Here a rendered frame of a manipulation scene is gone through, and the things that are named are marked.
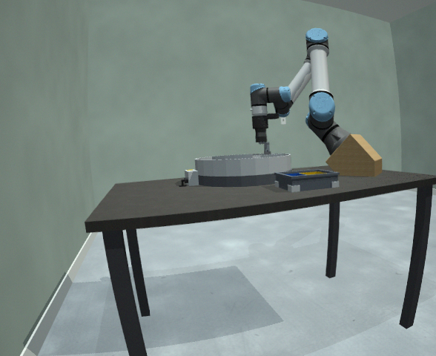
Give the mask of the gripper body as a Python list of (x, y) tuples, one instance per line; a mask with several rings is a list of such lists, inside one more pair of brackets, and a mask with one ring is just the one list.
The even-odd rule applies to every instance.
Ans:
[[(253, 111), (252, 111), (253, 109)], [(268, 119), (278, 119), (279, 114), (277, 109), (276, 113), (267, 112), (267, 106), (253, 106), (252, 111), (252, 125), (256, 132), (256, 142), (267, 142), (266, 128), (268, 128)], [(266, 116), (268, 115), (268, 116)]]

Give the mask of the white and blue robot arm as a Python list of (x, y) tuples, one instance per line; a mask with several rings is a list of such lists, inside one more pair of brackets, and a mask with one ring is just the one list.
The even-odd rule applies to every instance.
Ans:
[(351, 133), (334, 121), (334, 97), (330, 93), (328, 80), (328, 34), (323, 29), (312, 28), (307, 31), (305, 38), (307, 57), (290, 85), (275, 88), (266, 88), (264, 84), (251, 85), (251, 107), (274, 103), (279, 116), (287, 117), (289, 109), (311, 79), (312, 93), (305, 123), (326, 145), (331, 156)]

